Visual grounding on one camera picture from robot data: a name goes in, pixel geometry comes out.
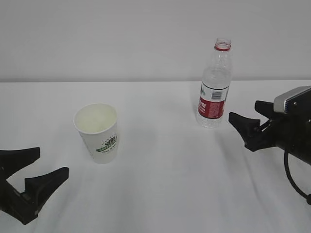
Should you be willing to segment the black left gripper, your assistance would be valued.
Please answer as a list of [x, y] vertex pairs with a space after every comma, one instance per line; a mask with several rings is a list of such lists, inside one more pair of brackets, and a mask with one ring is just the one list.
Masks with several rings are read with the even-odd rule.
[[18, 192], [7, 179], [40, 158], [40, 147], [0, 151], [0, 210], [27, 225], [38, 217], [51, 195], [69, 178], [69, 168], [25, 178], [24, 192]]

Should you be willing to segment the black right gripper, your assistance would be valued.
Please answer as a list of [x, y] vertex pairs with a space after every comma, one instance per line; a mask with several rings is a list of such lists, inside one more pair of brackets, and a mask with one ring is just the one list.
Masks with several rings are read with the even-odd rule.
[[274, 104], [257, 100], [255, 111], [270, 119], [260, 125], [259, 119], [229, 113], [229, 123], [238, 131], [244, 146], [252, 152], [278, 147], [301, 161], [311, 164], [311, 116], [289, 115], [276, 118]]

